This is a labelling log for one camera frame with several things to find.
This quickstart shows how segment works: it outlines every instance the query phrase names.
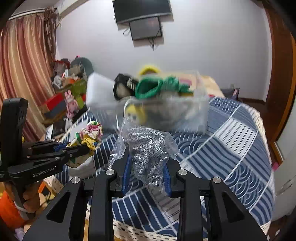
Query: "metal bolt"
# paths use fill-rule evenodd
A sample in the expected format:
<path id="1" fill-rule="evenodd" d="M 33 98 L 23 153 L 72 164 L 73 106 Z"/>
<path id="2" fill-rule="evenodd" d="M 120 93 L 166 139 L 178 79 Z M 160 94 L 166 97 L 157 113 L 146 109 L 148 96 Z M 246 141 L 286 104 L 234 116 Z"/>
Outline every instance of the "metal bolt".
<path id="1" fill-rule="evenodd" d="M 71 182 L 74 183 L 74 184 L 79 183 L 80 178 L 79 177 L 74 177 L 74 178 L 72 178 Z"/>
<path id="2" fill-rule="evenodd" d="M 220 183 L 221 182 L 221 179 L 219 177 L 214 177 L 213 178 L 213 182 L 214 183 Z"/>
<path id="3" fill-rule="evenodd" d="M 185 169 L 180 169 L 178 173 L 183 176 L 187 174 L 187 171 Z"/>
<path id="4" fill-rule="evenodd" d="M 108 170 L 106 171 L 106 174 L 107 174 L 107 175 L 112 175 L 112 174 L 114 174 L 114 170 L 113 170 L 113 169 L 108 169 Z"/>

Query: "pink bunny plush toy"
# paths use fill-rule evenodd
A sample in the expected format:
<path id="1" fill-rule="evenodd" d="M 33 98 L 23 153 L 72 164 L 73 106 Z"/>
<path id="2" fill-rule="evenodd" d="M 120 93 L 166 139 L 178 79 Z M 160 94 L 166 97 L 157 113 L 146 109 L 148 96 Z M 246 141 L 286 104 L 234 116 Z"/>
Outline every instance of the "pink bunny plush toy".
<path id="1" fill-rule="evenodd" d="M 71 94 L 71 90 L 68 90 L 68 93 L 65 91 L 65 101 L 67 104 L 67 113 L 66 116 L 69 119 L 72 119 L 74 114 L 78 111 L 78 103 L 74 99 L 74 96 Z"/>

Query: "orange sleeve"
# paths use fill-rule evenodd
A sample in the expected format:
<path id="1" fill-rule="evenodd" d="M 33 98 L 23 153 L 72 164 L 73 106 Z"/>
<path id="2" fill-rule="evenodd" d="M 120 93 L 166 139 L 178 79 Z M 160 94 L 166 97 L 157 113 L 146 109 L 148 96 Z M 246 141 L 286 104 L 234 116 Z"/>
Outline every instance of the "orange sleeve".
<path id="1" fill-rule="evenodd" d="M 21 218 L 14 202 L 5 191 L 0 199 L 0 217 L 12 230 L 23 227 L 25 220 Z"/>

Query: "finger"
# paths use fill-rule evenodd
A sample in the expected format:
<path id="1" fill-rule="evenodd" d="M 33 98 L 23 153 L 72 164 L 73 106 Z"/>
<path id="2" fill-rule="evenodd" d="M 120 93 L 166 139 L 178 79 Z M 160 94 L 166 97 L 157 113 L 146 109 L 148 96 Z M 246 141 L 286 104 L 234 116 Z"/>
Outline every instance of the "finger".
<path id="1" fill-rule="evenodd" d="M 41 182 L 40 183 L 33 183 L 30 186 L 28 186 L 26 188 L 26 191 L 24 191 L 24 193 L 22 195 L 23 198 L 25 200 L 29 200 L 32 197 L 34 197 L 38 193 L 38 189 L 39 189 L 40 184 L 41 184 Z"/>
<path id="2" fill-rule="evenodd" d="M 24 203 L 24 208 L 27 209 L 29 212 L 35 212 L 38 210 L 39 207 L 40 198 L 38 193 L 36 193 L 34 197 Z"/>
<path id="3" fill-rule="evenodd" d="M 10 199 L 12 201 L 14 201 L 15 200 L 15 196 L 13 195 L 12 184 L 9 183 L 9 182 L 4 182 L 4 187 L 5 187 L 5 190 L 6 190 L 7 194 L 8 194 L 8 196 L 10 197 Z"/>

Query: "curtain rod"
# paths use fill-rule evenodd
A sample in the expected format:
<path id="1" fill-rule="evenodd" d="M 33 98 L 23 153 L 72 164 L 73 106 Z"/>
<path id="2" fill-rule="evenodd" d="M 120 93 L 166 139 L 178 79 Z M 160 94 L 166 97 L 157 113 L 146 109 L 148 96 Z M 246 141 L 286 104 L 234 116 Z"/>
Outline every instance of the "curtain rod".
<path id="1" fill-rule="evenodd" d="M 36 9 L 29 10 L 29 11 L 19 12 L 19 13 L 12 15 L 8 20 L 12 20 L 12 19 L 19 18 L 19 17 L 25 16 L 25 15 L 40 13 L 40 12 L 45 12 L 45 8 L 44 7 L 43 8 L 36 8 Z"/>

